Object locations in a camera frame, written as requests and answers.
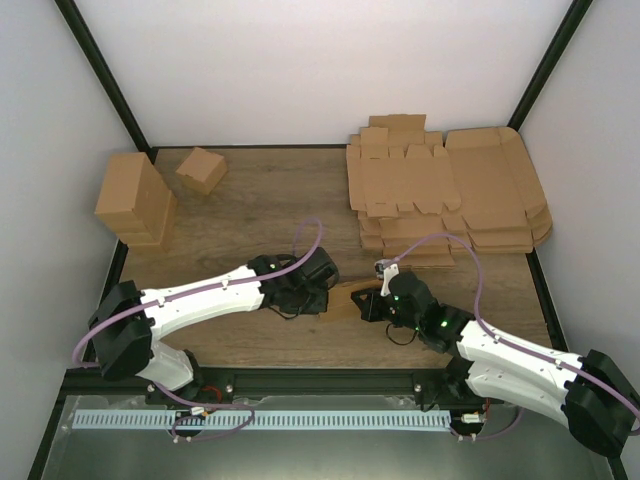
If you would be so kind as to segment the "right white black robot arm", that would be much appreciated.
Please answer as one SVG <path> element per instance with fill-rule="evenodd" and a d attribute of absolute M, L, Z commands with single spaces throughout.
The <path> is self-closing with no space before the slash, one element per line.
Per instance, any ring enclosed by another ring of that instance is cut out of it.
<path fill-rule="evenodd" d="M 351 295 L 365 321 L 412 330 L 429 349 L 449 354 L 447 396 L 501 400 L 566 427 L 584 447 L 618 457 L 639 432 L 639 394 L 617 364 L 543 347 L 501 331 L 476 314 L 439 302 L 412 272 Z"/>

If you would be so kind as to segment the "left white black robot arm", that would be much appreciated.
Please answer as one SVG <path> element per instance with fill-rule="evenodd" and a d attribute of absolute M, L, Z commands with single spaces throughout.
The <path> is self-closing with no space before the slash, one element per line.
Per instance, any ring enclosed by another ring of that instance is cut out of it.
<path fill-rule="evenodd" d="M 119 283 L 89 321 L 98 369 L 106 381 L 138 377 L 194 403 L 204 392 L 201 368 L 192 352 L 166 345 L 165 337 L 233 313 L 267 309 L 285 319 L 323 313 L 338 279 L 329 254 L 317 248 L 307 259 L 260 255 L 224 275 L 172 288 Z"/>

